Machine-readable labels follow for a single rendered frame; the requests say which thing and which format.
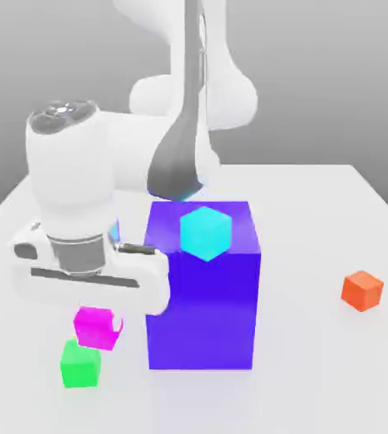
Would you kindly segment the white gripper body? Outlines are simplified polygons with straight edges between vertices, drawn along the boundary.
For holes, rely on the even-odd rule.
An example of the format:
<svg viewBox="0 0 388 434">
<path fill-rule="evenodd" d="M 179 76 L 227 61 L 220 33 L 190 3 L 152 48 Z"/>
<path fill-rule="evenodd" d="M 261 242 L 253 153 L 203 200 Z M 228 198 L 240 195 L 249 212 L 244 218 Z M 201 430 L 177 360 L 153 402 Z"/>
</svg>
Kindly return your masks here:
<svg viewBox="0 0 388 434">
<path fill-rule="evenodd" d="M 111 252 L 100 274 L 79 277 L 17 260 L 10 268 L 14 290 L 25 300 L 77 309 L 110 309 L 118 314 L 162 314 L 170 298 L 169 259 L 152 254 Z"/>
</svg>

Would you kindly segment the small magenta cube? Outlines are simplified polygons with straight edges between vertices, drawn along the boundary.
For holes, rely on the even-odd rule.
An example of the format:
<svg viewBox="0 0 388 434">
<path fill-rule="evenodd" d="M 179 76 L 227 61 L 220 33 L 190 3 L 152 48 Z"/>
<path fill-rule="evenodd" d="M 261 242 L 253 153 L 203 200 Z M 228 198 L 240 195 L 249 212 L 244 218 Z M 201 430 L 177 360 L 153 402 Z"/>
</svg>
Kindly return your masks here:
<svg viewBox="0 0 388 434">
<path fill-rule="evenodd" d="M 113 351 L 125 328 L 111 309 L 80 307 L 74 318 L 77 342 L 85 348 Z"/>
</svg>

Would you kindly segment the small green cube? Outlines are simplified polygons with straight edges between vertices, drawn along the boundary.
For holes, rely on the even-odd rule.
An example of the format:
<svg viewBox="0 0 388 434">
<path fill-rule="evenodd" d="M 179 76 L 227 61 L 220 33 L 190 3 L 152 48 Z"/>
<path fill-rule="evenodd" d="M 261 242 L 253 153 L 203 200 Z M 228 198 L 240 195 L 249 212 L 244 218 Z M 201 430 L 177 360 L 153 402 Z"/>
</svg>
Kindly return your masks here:
<svg viewBox="0 0 388 434">
<path fill-rule="evenodd" d="M 101 370 L 101 354 L 95 348 L 82 347 L 75 339 L 64 344 L 60 369 L 66 388 L 96 387 Z"/>
</svg>

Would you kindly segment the small cyan cube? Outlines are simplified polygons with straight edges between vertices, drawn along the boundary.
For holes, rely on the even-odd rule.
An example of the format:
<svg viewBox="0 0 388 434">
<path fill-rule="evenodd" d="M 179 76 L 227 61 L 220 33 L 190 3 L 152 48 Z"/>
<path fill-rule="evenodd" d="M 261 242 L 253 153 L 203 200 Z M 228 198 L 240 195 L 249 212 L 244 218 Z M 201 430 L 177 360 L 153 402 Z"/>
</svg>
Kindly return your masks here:
<svg viewBox="0 0 388 434">
<path fill-rule="evenodd" d="M 180 218 L 180 248 L 203 261 L 211 261 L 231 246 L 232 218 L 202 206 Z"/>
</svg>

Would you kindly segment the small orange cube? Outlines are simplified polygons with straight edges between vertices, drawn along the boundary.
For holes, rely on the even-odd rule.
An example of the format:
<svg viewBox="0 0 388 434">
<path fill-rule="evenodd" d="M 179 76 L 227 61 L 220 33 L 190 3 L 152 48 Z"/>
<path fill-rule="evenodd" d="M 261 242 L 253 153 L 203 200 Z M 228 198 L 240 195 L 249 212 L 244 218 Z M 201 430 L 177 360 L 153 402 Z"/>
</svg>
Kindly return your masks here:
<svg viewBox="0 0 388 434">
<path fill-rule="evenodd" d="M 341 299 L 359 312 L 380 303 L 384 282 L 360 270 L 344 278 Z"/>
</svg>

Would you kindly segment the large blue box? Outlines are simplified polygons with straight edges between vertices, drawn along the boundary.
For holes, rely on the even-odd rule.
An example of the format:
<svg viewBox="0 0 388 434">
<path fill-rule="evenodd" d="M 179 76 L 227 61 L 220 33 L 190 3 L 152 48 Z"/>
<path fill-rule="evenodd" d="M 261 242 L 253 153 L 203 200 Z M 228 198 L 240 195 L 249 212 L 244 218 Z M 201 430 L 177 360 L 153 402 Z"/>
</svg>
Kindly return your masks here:
<svg viewBox="0 0 388 434">
<path fill-rule="evenodd" d="M 230 248 L 203 261 L 180 248 L 180 218 L 202 206 L 232 218 Z M 144 242 L 169 259 L 170 300 L 149 315 L 152 370 L 250 370 L 261 248 L 246 202 L 155 202 Z"/>
</svg>

